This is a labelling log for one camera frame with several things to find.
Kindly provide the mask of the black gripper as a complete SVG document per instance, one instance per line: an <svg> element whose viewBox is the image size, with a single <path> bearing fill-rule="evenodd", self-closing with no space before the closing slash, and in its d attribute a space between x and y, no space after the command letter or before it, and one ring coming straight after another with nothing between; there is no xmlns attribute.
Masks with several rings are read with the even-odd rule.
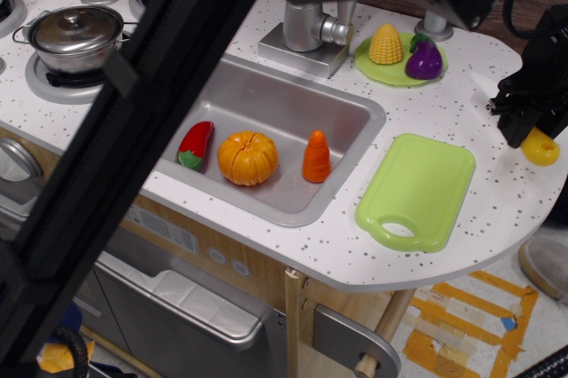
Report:
<svg viewBox="0 0 568 378"><path fill-rule="evenodd" d="M521 55L522 65L498 84L488 110L500 115L498 129L512 148L519 148L540 119L565 103L567 89L567 6L553 5L540 18L536 35ZM547 114L543 132L556 138L567 126L567 114Z"/></svg>

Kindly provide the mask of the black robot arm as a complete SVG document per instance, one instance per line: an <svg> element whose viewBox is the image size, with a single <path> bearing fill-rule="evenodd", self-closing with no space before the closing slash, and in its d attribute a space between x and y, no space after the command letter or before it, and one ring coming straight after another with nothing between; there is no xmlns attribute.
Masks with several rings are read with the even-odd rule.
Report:
<svg viewBox="0 0 568 378"><path fill-rule="evenodd" d="M334 0L289 0L293 3ZM474 29L496 0L438 0ZM256 0L154 0L27 222L1 246L1 367L36 370L36 355L141 191L173 199L152 169Z"/></svg>

